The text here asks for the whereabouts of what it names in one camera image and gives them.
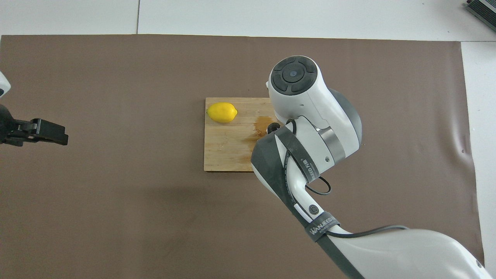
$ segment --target velcro strap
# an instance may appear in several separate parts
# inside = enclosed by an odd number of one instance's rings
[[[316,242],[321,236],[325,234],[330,228],[335,225],[339,225],[339,222],[332,214],[324,211],[315,220],[313,220],[308,226],[305,227],[305,231],[310,236],[310,238]]]
[[[307,183],[317,179],[320,175],[317,167],[296,136],[286,126],[277,129],[275,134],[291,154],[303,175],[305,175]]]

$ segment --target cutting board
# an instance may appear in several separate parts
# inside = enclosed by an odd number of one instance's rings
[[[229,102],[238,114],[229,123],[218,123],[206,114],[217,102]],[[278,122],[270,98],[206,98],[204,171],[253,171],[251,152],[255,142],[267,134],[267,126]]]

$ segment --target brown paper backdrop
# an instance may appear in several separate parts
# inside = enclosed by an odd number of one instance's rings
[[[4,278],[343,278],[252,173],[203,171],[205,97],[266,97],[290,55],[364,127],[317,201],[349,231],[436,230],[483,260],[458,42],[2,36],[0,55],[1,103],[69,135],[0,145]]]

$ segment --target yellow lemon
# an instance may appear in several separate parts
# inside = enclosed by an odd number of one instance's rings
[[[231,103],[219,102],[211,105],[207,109],[208,116],[219,123],[231,122],[238,114],[238,111]]]

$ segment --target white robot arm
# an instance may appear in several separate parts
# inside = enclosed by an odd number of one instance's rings
[[[357,111],[343,95],[327,88],[319,67],[308,57],[283,59],[266,85],[276,116],[286,125],[257,141],[253,171],[348,277],[491,278],[460,243],[441,233],[403,226],[363,233],[342,229],[306,188],[358,150],[362,123]]]

